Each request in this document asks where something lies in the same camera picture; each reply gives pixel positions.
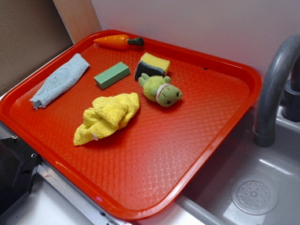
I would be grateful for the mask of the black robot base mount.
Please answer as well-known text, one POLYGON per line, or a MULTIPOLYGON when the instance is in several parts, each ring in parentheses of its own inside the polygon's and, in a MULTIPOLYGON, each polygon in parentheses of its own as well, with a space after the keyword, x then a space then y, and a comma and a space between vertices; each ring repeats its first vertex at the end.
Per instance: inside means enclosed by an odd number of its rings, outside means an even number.
POLYGON ((40 155, 14 135, 0 141, 0 217, 31 194, 40 155))

